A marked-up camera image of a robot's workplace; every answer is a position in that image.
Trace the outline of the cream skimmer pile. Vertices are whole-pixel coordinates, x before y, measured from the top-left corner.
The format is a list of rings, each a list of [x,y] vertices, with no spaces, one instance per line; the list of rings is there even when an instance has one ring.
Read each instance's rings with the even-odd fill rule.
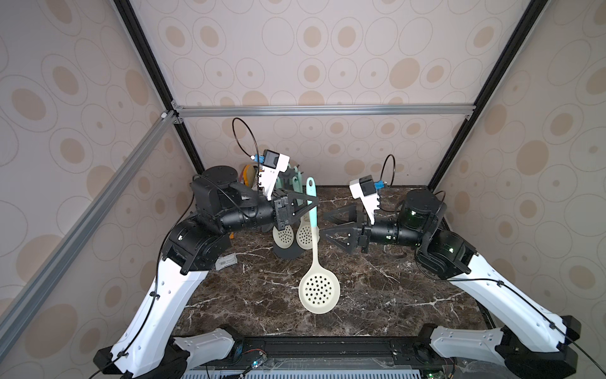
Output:
[[[314,178],[306,181],[306,194],[308,200],[309,224],[312,235],[312,265],[303,276],[298,287],[298,296],[301,304],[313,314],[326,314],[332,311],[340,298],[340,283],[336,275],[324,268],[319,262],[319,229],[317,224],[317,188]]]
[[[293,245],[295,238],[293,228],[290,225],[285,226],[281,231],[273,227],[272,237],[276,246],[282,250],[289,249]]]

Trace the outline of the grey utensil rack stand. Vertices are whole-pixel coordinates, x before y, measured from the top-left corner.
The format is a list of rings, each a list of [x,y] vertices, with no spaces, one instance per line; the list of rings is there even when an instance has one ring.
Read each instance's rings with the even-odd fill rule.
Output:
[[[279,189],[294,190],[299,193],[303,193],[301,172],[298,170],[297,167],[289,166],[284,173],[280,173],[279,174],[279,183],[280,183],[280,185],[276,185],[277,187],[279,187]],[[300,246],[298,246],[298,243],[296,241],[296,234],[297,234],[297,231],[296,232],[294,231],[294,236],[295,236],[294,243],[289,249],[282,250],[282,249],[279,249],[279,247],[276,246],[275,243],[273,244],[274,254],[278,258],[282,258],[284,260],[294,260],[294,259],[300,257],[305,252],[303,249],[301,249]]]

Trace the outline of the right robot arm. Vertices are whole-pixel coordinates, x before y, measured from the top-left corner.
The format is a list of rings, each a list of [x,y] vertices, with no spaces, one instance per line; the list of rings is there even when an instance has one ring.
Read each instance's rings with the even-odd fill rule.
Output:
[[[475,298],[503,327],[463,330],[424,328],[431,350],[442,358],[469,358],[507,368],[519,378],[567,378],[577,371],[579,356],[571,347],[581,324],[533,301],[502,276],[464,238],[440,228],[447,207],[428,189],[412,189],[393,217],[375,216],[377,194],[358,194],[355,204],[326,212],[330,227],[321,238],[348,254],[370,244],[405,246],[437,281],[449,282]]]

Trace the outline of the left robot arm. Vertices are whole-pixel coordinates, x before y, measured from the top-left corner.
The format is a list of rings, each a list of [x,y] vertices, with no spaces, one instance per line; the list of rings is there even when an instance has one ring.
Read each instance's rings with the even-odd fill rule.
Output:
[[[194,337],[172,331],[190,297],[231,246],[230,235],[296,223],[318,204],[313,178],[306,191],[280,189],[267,196],[243,185],[233,167],[216,166],[191,183],[196,211],[167,233],[148,294],[118,343],[98,350],[93,362],[121,378],[180,378],[216,360],[238,358],[241,344],[230,328]]]

